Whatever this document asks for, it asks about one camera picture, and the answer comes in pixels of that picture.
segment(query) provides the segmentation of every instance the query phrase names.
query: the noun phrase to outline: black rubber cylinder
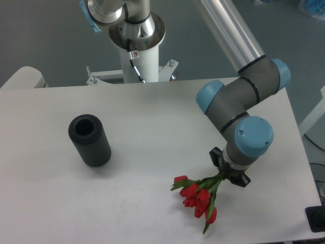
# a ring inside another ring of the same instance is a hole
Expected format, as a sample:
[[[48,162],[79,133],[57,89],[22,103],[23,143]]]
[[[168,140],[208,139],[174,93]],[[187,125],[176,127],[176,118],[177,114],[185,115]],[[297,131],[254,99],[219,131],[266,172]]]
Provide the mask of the black rubber cylinder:
[[[102,122],[94,115],[83,114],[69,125],[69,137],[78,150],[82,160],[91,167],[107,163],[111,157]]]

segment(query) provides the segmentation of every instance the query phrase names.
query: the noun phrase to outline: bolt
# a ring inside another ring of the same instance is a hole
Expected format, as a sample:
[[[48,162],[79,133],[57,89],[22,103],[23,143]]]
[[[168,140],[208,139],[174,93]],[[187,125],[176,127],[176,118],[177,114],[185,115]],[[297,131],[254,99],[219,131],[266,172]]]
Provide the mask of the bolt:
[[[90,77],[91,76],[91,71],[90,71],[89,66],[86,66],[86,70],[87,70],[88,76]]]
[[[172,59],[169,60],[169,67],[172,67],[174,63],[175,63],[175,61],[173,61]]]
[[[93,75],[92,76],[92,82],[94,83],[94,84],[97,84],[97,80],[96,80],[96,77]]]

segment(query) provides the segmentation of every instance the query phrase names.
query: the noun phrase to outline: white table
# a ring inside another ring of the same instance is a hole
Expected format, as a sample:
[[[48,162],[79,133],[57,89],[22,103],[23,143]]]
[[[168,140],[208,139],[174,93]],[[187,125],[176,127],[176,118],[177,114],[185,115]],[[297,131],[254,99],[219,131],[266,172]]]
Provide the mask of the white table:
[[[222,79],[228,83],[233,79]],[[173,178],[217,173],[209,151],[225,140],[195,102],[207,83],[0,91],[0,243],[262,243],[323,237],[305,207],[320,205],[285,90],[249,112],[275,138],[241,188],[224,181],[218,217],[184,208]],[[83,163],[68,137],[73,118],[103,123],[112,158]]]

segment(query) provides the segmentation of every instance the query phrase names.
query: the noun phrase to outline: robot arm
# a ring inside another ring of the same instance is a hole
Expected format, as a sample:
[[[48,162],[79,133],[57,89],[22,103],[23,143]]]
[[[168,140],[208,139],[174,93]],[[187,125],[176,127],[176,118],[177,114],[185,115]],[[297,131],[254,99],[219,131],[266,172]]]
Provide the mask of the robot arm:
[[[232,183],[245,187],[250,182],[245,170],[273,141],[271,125],[247,110],[284,88],[290,72],[279,59],[266,57],[231,0],[193,2],[240,76],[227,86],[220,81],[208,83],[198,92],[197,103],[227,141],[223,151],[214,148],[210,152],[214,165],[227,172]],[[110,27],[110,37],[119,47],[126,83],[136,80],[128,55],[133,50],[141,56],[131,60],[139,68],[136,75],[158,81],[157,47],[164,39],[165,26],[150,13],[150,0],[88,0],[88,7],[104,23],[124,13],[124,21]]]
[[[290,81],[286,64],[269,60],[231,1],[193,0],[240,78],[224,86],[212,81],[197,94],[197,103],[227,141],[210,156],[228,179],[245,187],[245,170],[273,141],[271,125],[247,110],[276,94]]]

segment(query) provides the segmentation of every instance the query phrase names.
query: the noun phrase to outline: blue joint cap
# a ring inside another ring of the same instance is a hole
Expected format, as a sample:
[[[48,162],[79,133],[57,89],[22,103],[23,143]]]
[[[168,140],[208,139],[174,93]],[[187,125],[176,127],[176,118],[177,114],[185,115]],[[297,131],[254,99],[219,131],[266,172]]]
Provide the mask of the blue joint cap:
[[[213,98],[223,86],[224,84],[220,80],[212,80],[199,90],[196,101],[204,114],[206,114]]]
[[[246,117],[236,126],[236,145],[244,155],[251,158],[263,155],[273,138],[274,133],[270,123],[258,116]]]
[[[288,66],[280,59],[274,58],[271,60],[278,67],[280,74],[280,85],[278,91],[286,87],[290,83],[291,74]]]
[[[93,32],[95,32],[95,33],[96,33],[96,32],[101,32],[101,29],[99,29],[99,28],[97,27],[97,25],[95,24],[95,22],[92,20],[92,18],[91,18],[91,16],[90,16],[89,12],[88,12],[88,10],[87,10],[87,7],[86,7],[86,5],[85,5],[85,1],[84,1],[84,0],[80,0],[80,2],[79,2],[79,6],[81,7],[82,12],[83,12],[83,14],[85,15],[86,20],[87,20],[87,22],[89,23],[90,27],[92,28]]]

